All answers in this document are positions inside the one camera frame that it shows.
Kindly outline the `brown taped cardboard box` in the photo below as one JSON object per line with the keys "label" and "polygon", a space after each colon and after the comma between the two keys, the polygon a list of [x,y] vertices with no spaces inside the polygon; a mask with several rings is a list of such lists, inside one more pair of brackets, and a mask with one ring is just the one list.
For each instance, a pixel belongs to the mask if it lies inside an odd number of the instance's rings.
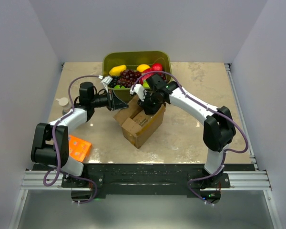
{"label": "brown taped cardboard box", "polygon": [[147,115],[138,105],[138,101],[139,97],[135,96],[127,108],[114,115],[114,119],[122,128],[123,136],[139,149],[162,124],[165,105],[161,105],[156,114]]}

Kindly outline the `olive green plastic bin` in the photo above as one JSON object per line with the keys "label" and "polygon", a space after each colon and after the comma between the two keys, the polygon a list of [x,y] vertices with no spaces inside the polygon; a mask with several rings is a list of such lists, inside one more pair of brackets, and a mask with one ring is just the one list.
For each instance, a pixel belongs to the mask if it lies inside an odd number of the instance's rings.
{"label": "olive green plastic bin", "polygon": [[[126,65],[128,70],[135,70],[140,64],[147,64],[152,67],[154,63],[161,63],[163,65],[164,72],[171,72],[171,64],[169,57],[166,53],[161,51],[139,51],[139,52],[114,52],[108,54],[102,63],[102,73],[105,76],[109,75],[111,68],[119,65]],[[141,76],[136,80],[140,84]],[[114,89],[116,95],[125,102],[129,102],[132,99],[130,95],[130,88]]]}

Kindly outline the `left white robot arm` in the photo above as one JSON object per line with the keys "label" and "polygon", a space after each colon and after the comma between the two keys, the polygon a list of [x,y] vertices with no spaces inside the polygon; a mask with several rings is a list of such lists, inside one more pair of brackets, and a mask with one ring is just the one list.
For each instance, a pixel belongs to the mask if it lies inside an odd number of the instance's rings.
{"label": "left white robot arm", "polygon": [[88,122],[95,108],[106,107],[110,111],[128,107],[113,90],[102,94],[95,92],[91,82],[80,84],[77,103],[68,113],[50,123],[39,123],[35,128],[31,160],[73,175],[72,181],[78,187],[89,183],[89,175],[83,172],[84,165],[69,155],[69,134]]}

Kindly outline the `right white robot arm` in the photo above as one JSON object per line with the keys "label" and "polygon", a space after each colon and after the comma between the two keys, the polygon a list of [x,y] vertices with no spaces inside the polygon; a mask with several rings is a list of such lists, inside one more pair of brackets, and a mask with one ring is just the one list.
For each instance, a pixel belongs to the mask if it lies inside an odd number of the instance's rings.
{"label": "right white robot arm", "polygon": [[190,181],[214,187],[219,183],[224,167],[224,150],[236,134],[230,110],[225,106],[218,108],[209,105],[188,93],[177,81],[167,83],[158,74],[150,76],[146,81],[149,89],[136,83],[130,92],[139,97],[138,105],[146,114],[155,114],[161,105],[167,103],[187,112],[203,125],[203,142],[208,149],[207,161],[203,177]]}

